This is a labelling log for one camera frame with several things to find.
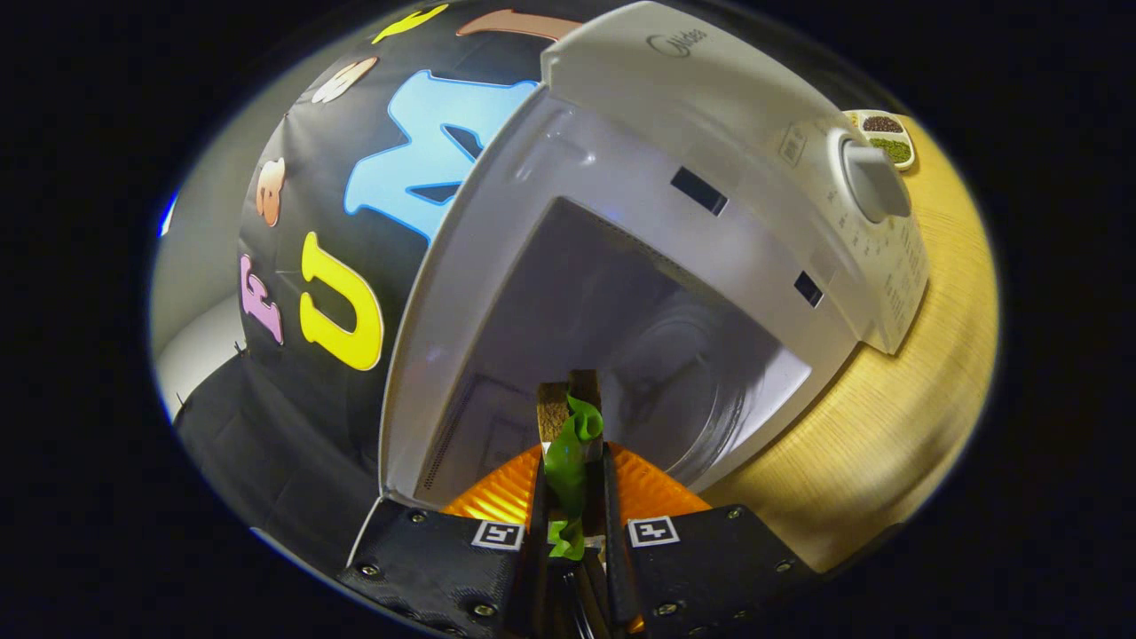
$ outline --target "seeds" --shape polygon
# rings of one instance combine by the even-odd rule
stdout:
[[[863,121],[864,131],[886,131],[888,133],[903,133],[903,127],[900,123],[895,122],[889,117],[884,117],[880,115],[869,117]]]
[[[878,138],[872,138],[869,142],[877,149],[884,149],[895,164],[902,164],[911,159],[911,147],[903,142],[880,140]]]

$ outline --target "knob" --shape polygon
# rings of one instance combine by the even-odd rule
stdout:
[[[844,164],[844,180],[860,213],[879,223],[888,215],[907,217],[911,215],[911,198],[900,179],[892,159],[883,149],[866,147],[857,140],[847,140],[841,147]]]

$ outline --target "blue letter m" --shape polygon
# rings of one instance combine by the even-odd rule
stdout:
[[[457,190],[474,166],[474,156],[445,128],[462,128],[484,148],[534,89],[532,81],[503,86],[440,80],[428,70],[410,76],[387,107],[409,141],[356,164],[348,177],[343,209],[348,215],[360,208],[375,210],[433,241],[453,197],[438,202],[414,191],[432,186]]]

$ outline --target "green beans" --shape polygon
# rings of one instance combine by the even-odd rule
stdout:
[[[911,159],[911,147],[903,142],[895,142],[892,140],[880,140],[874,138],[869,140],[872,147],[877,149],[884,149],[884,151],[892,158],[895,164],[901,164]]]

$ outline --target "yellow letter u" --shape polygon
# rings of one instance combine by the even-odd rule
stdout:
[[[383,350],[383,313],[367,282],[348,265],[320,249],[315,232],[309,232],[303,240],[300,272],[308,282],[312,277],[323,280],[345,297],[356,312],[356,330],[349,333],[316,309],[311,294],[302,293],[300,329],[304,339],[324,347],[352,368],[374,368]]]

